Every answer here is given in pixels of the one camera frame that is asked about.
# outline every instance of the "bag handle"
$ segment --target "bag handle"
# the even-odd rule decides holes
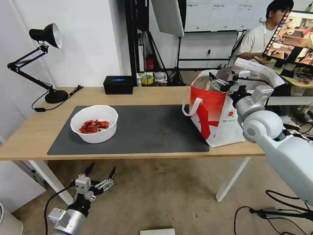
[[[203,100],[197,97],[195,99],[195,102],[193,103],[193,106],[192,106],[192,109],[191,109],[190,113],[189,114],[186,113],[185,105],[186,105],[186,99],[187,99],[188,90],[189,89],[186,90],[186,93],[185,93],[185,96],[184,96],[184,99],[183,99],[182,112],[184,113],[185,116],[190,117],[190,116],[192,116],[192,115],[194,115],[196,113],[199,105],[203,102]]]

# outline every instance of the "white table leg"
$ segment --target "white table leg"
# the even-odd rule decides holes
[[[222,186],[219,188],[218,193],[216,194],[216,199],[218,202],[221,202],[223,198],[226,196],[244,167],[247,165],[251,157],[242,157],[230,173],[229,177],[224,181]]]
[[[42,177],[47,181],[47,183],[54,189],[54,191],[59,192],[64,189],[64,186],[59,181],[59,179],[55,176],[52,170],[47,166],[44,161],[31,161],[29,163],[36,169],[36,171],[42,175]],[[73,198],[69,194],[68,191],[64,191],[59,194],[59,196],[63,199],[63,201],[70,205],[73,203]]]

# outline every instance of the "lamp shade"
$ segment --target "lamp shade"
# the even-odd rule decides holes
[[[43,30],[42,29],[31,29],[29,31],[30,37],[39,42],[46,41],[50,45],[61,49],[62,48],[62,39],[58,26],[55,23],[47,25]]]

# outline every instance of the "red food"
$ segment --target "red food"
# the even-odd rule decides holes
[[[83,134],[93,134],[100,132],[100,128],[109,128],[109,124],[110,123],[108,121],[98,121],[98,119],[96,121],[89,120],[86,121],[79,130]]]

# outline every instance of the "white bowl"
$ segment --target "white bowl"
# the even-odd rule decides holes
[[[100,132],[93,134],[82,134],[80,128],[89,120],[108,121],[109,128],[101,129]],[[84,108],[74,115],[71,120],[71,129],[78,134],[85,142],[97,144],[110,139],[116,132],[118,114],[116,110],[107,105],[94,105]]]

